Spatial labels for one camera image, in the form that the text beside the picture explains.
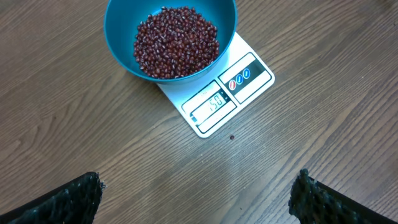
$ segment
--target teal plastic bowl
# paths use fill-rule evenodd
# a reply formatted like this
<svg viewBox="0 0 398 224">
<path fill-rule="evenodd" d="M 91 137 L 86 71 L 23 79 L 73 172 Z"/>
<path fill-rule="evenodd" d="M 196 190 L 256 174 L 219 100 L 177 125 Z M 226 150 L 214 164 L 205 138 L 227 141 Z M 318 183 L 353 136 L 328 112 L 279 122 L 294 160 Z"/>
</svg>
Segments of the teal plastic bowl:
<svg viewBox="0 0 398 224">
<path fill-rule="evenodd" d="M 182 78 L 159 80 L 147 76 L 139 69 L 134 58 L 134 43 L 137 26 L 149 14 L 158 14 L 161 7 L 195 7 L 207 21 L 218 28 L 220 43 L 218 58 L 203 70 Z M 202 77 L 227 51 L 236 30 L 238 12 L 234 0 L 110 0 L 105 12 L 104 32 L 106 43 L 113 57 L 129 72 L 146 80 L 161 84 L 183 84 Z"/>
</svg>

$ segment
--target blue button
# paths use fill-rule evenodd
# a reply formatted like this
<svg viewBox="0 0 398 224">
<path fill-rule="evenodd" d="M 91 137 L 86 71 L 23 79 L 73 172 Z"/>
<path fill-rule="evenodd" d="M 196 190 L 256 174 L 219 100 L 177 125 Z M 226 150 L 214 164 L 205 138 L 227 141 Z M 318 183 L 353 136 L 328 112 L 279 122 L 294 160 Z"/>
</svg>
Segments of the blue button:
<svg viewBox="0 0 398 224">
<path fill-rule="evenodd" d="M 243 76 L 242 76 L 241 74 L 239 74 L 239 75 L 236 76 L 236 83 L 237 83 L 238 85 L 240 85 L 240 84 L 243 83 Z"/>
<path fill-rule="evenodd" d="M 245 68 L 243 70 L 243 78 L 245 78 L 245 79 L 250 78 L 250 70 L 248 68 Z"/>
</svg>

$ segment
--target kitchen scale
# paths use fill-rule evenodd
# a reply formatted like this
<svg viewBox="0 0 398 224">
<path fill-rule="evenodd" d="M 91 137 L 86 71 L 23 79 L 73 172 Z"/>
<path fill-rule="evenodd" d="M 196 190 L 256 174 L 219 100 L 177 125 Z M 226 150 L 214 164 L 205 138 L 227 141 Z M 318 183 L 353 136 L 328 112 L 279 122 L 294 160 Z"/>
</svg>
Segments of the kitchen scale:
<svg viewBox="0 0 398 224">
<path fill-rule="evenodd" d="M 273 72 L 235 32 L 206 75 L 183 85 L 158 85 L 199 137 L 207 138 L 274 82 Z"/>
</svg>

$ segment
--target adzuki bean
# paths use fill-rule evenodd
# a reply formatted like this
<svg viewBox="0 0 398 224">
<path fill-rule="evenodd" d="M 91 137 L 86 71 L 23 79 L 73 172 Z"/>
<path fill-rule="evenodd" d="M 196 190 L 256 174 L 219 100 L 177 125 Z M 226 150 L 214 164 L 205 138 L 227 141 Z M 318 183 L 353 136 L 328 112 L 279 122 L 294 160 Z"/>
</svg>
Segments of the adzuki bean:
<svg viewBox="0 0 398 224">
<path fill-rule="evenodd" d="M 219 54 L 217 27 L 195 8 L 162 7 L 137 27 L 134 57 L 148 76 L 181 78 L 199 72 Z"/>
</svg>

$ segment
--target wood grain surface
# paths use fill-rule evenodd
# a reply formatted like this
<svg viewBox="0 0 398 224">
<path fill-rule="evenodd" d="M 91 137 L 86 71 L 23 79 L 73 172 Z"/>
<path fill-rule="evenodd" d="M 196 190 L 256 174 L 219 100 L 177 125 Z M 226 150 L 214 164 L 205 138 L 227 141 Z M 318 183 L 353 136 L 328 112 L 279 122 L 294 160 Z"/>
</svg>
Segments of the wood grain surface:
<svg viewBox="0 0 398 224">
<path fill-rule="evenodd" d="M 112 58 L 106 5 L 0 1 L 0 213 L 96 171 L 95 223 L 298 223 L 305 167 L 398 221 L 397 1 L 237 0 L 276 81 L 208 139 Z"/>
</svg>

